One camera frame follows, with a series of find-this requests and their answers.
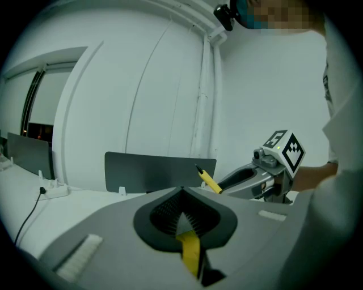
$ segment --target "yellow pencil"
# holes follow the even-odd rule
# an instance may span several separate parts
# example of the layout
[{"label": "yellow pencil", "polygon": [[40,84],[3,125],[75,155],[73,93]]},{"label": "yellow pencil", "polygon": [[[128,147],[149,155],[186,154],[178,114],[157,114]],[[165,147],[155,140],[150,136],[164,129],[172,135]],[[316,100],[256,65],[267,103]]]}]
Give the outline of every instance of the yellow pencil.
[{"label": "yellow pencil", "polygon": [[202,170],[197,164],[195,166],[197,166],[199,176],[205,181],[205,183],[211,189],[213,189],[215,193],[221,193],[222,192],[222,189],[220,188],[220,186],[218,185],[218,183],[216,183],[211,178],[211,176],[205,170]]}]

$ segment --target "white t-shirt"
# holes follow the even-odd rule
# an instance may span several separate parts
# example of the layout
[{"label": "white t-shirt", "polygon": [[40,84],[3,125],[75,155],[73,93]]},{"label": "white t-shirt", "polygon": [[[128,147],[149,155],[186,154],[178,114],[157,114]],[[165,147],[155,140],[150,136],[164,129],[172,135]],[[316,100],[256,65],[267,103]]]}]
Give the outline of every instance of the white t-shirt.
[{"label": "white t-shirt", "polygon": [[349,163],[358,162],[358,160],[353,161],[354,154],[359,154],[360,156],[357,157],[360,161],[362,160],[363,147],[361,147],[360,152],[354,154],[349,154],[344,150],[359,149],[359,146],[362,145],[363,138],[359,135],[363,135],[361,123],[363,116],[363,74],[343,36],[326,16],[325,30],[327,67],[324,72],[323,83],[331,120],[323,131],[330,141],[329,162],[338,163],[339,161],[340,167],[341,158],[344,158],[344,167],[347,167],[346,165]]}]

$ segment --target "white curtain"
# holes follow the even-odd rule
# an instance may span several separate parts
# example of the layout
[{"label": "white curtain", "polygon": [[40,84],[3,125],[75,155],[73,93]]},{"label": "white curtain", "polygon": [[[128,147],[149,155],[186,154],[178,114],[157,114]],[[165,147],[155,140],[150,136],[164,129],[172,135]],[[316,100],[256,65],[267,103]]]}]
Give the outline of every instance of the white curtain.
[{"label": "white curtain", "polygon": [[72,68],[54,69],[45,73],[35,96],[30,123],[54,125],[63,88]]},{"label": "white curtain", "polygon": [[20,134],[25,100],[36,70],[27,71],[7,81],[0,95],[1,137],[7,133]]}]

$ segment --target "camera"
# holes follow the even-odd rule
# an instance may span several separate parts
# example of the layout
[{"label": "camera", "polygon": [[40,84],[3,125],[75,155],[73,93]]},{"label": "camera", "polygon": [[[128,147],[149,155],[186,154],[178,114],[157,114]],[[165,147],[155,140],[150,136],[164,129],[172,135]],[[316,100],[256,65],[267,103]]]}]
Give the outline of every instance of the camera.
[{"label": "camera", "polygon": [[264,156],[265,156],[265,152],[263,151],[262,148],[259,148],[259,149],[255,149],[254,150],[254,158],[255,159],[260,159],[260,158],[262,158]]},{"label": "camera", "polygon": [[232,15],[232,11],[228,8],[227,4],[218,5],[214,9],[213,14],[217,17],[225,30],[232,31],[234,25],[234,17]]}]

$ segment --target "window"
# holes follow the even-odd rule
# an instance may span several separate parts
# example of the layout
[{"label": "window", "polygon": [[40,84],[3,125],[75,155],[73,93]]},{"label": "window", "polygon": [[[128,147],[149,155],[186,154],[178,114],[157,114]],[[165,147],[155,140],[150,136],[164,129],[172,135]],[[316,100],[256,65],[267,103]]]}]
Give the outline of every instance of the window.
[{"label": "window", "polygon": [[47,65],[34,80],[24,106],[23,136],[48,141],[51,146],[58,103],[74,65],[74,62]]},{"label": "window", "polygon": [[1,137],[7,138],[7,133],[19,134],[22,114],[29,88],[33,87],[36,69],[23,72],[6,79],[0,95],[0,130]]}]

